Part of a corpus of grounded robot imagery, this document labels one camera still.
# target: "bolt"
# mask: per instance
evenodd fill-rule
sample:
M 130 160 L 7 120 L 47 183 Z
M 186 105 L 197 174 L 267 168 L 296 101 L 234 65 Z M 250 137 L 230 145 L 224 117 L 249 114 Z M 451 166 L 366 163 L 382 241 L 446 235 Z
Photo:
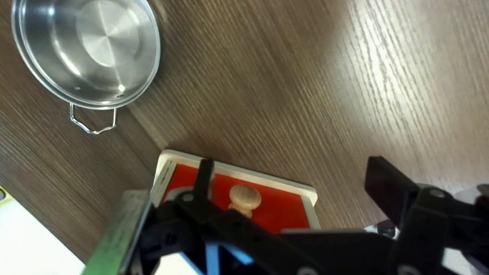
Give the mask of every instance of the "bolt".
M 444 197 L 444 192 L 441 189 L 435 189 L 435 188 L 431 188 L 429 194 L 434 197 Z
M 388 238 L 394 238 L 396 237 L 396 226 L 389 220 L 377 223 L 376 227 L 377 227 L 377 232 L 380 235 L 385 235 Z
M 318 275 L 318 272 L 308 266 L 302 266 L 302 267 L 299 267 L 296 275 Z
M 194 201 L 194 194 L 183 194 L 183 201 Z
M 397 275 L 420 275 L 420 272 L 412 266 L 400 264 L 397 267 Z

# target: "pot handle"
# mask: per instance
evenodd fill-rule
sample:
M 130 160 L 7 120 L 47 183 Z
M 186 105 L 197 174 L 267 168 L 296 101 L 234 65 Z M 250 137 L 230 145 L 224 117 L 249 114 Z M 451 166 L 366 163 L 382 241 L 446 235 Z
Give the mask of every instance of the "pot handle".
M 81 120 L 76 119 L 76 114 L 75 114 L 75 105 L 70 104 L 70 120 L 78 125 L 81 130 L 84 130 L 87 134 L 101 134 L 104 131 L 110 131 L 113 128 L 116 128 L 117 125 L 117 108 L 113 108 L 111 110 L 111 125 L 105 127 L 105 128 L 101 128 L 101 130 L 91 130 L 88 128 L 85 124 L 82 124 Z

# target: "wood grain surface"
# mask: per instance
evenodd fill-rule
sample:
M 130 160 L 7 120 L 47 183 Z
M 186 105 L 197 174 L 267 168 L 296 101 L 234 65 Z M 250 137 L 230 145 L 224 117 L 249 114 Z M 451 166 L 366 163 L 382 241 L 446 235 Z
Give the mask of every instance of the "wood grain surface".
M 324 227 L 380 218 L 368 156 L 489 180 L 489 1 L 157 0 L 165 64 L 131 105 L 159 146 L 315 185 Z
M 368 156 L 449 191 L 489 180 L 489 1 L 153 3 L 163 67 L 101 137 L 30 76 L 0 3 L 0 182 L 78 255 L 122 189 L 143 186 L 145 131 L 160 148 L 315 185 L 324 227 L 382 217 L 362 188 Z
M 159 149 L 128 110 L 117 130 L 98 137 L 70 124 L 67 104 L 23 64 L 9 20 L 10 3 L 1 1 L 0 185 L 84 259 L 120 194 L 148 186 Z

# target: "stainless steel pot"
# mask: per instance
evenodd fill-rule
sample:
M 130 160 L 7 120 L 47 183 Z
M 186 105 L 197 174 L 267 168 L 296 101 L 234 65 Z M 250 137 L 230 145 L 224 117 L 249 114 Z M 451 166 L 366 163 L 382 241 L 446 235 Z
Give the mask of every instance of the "stainless steel pot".
M 88 134 L 116 127 L 160 64 L 160 36 L 146 0 L 13 0 L 12 30 L 32 75 L 70 104 Z M 111 125 L 90 130 L 75 108 L 111 110 Z

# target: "green object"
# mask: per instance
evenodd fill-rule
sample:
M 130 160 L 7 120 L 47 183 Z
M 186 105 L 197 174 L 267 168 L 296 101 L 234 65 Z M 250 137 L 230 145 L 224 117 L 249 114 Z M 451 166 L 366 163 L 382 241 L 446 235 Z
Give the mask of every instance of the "green object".
M 125 273 L 148 209 L 148 191 L 125 191 L 114 220 L 98 243 L 82 273 Z

